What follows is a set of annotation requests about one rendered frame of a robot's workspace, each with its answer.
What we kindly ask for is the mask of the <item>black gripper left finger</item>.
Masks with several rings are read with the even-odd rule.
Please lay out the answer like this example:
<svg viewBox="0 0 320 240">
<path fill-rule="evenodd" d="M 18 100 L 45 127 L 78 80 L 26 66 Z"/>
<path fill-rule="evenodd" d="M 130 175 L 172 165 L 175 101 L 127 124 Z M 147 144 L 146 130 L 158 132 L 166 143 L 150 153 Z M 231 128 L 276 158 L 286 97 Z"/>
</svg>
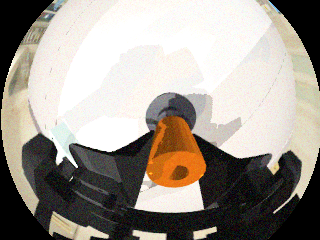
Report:
<svg viewBox="0 0 320 240">
<path fill-rule="evenodd" d="M 135 209 L 141 184 L 147 173 L 145 168 L 151 155 L 153 133 L 155 129 L 145 132 L 139 139 L 116 151 L 101 151 L 73 143 L 69 144 L 69 153 L 75 159 L 77 167 L 84 167 L 115 180 L 128 203 L 127 207 Z"/>
</svg>

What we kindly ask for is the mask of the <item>black stepped round pedestal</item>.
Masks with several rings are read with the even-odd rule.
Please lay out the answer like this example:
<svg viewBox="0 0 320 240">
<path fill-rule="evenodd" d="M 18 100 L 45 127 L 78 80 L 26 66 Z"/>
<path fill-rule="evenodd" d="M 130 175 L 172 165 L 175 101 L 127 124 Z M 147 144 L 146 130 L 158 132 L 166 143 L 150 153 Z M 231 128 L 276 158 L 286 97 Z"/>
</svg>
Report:
<svg viewBox="0 0 320 240">
<path fill-rule="evenodd" d="M 165 92 L 155 97 L 148 105 L 145 111 L 145 124 L 147 124 L 148 131 L 156 128 L 159 121 L 165 117 L 176 116 L 187 121 L 189 131 L 192 131 L 196 124 L 196 111 L 191 101 L 176 92 Z"/>
</svg>

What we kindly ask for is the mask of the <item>orange knob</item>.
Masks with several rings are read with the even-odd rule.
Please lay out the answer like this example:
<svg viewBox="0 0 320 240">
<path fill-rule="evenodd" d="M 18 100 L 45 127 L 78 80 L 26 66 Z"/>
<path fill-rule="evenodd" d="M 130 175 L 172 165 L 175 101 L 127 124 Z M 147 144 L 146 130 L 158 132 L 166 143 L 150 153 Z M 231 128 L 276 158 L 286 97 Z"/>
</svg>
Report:
<svg viewBox="0 0 320 240">
<path fill-rule="evenodd" d="M 163 187 L 185 187 L 205 172 L 205 160 L 187 121 L 169 116 L 156 124 L 147 168 L 149 180 Z"/>
</svg>

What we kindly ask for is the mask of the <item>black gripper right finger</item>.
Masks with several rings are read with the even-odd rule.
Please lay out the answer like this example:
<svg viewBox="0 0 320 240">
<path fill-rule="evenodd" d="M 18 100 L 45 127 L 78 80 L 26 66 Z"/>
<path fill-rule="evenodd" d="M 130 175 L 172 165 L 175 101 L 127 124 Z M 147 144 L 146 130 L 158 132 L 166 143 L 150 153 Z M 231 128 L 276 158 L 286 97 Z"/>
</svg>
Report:
<svg viewBox="0 0 320 240">
<path fill-rule="evenodd" d="M 208 143 L 203 137 L 199 137 L 195 133 L 192 135 L 195 137 L 197 147 L 199 147 L 205 165 L 207 165 L 204 175 L 197 180 L 201 197 L 203 197 L 201 200 L 203 200 L 204 209 L 216 208 L 217 201 L 224 197 L 225 193 L 231 191 L 233 185 L 245 172 L 265 167 L 272 159 L 272 153 L 239 159 L 239 157 L 229 155 L 223 149 L 215 147 L 212 143 Z"/>
</svg>

